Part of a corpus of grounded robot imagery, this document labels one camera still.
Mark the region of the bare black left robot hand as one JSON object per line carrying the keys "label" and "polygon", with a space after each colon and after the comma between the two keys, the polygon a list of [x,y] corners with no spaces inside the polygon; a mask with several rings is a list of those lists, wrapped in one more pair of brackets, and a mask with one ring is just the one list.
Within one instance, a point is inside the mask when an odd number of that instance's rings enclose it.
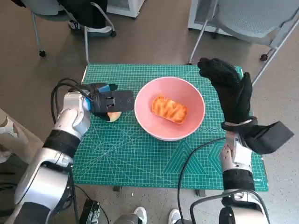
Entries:
{"label": "bare black left robot hand", "polygon": [[90,103],[90,111],[96,116],[107,122],[115,122],[121,115],[121,112],[101,112],[100,94],[107,91],[117,90],[117,84],[106,83],[92,83],[81,86],[84,90],[89,92],[89,98],[93,101]]}

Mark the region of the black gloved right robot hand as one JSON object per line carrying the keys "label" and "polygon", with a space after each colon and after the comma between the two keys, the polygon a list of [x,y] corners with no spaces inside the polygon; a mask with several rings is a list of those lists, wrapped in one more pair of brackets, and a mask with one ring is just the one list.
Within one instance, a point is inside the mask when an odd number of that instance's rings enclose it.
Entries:
{"label": "black gloved right robot hand", "polygon": [[249,120],[252,82],[245,72],[240,78],[235,67],[218,58],[201,58],[199,74],[215,88],[226,122],[240,124]]}

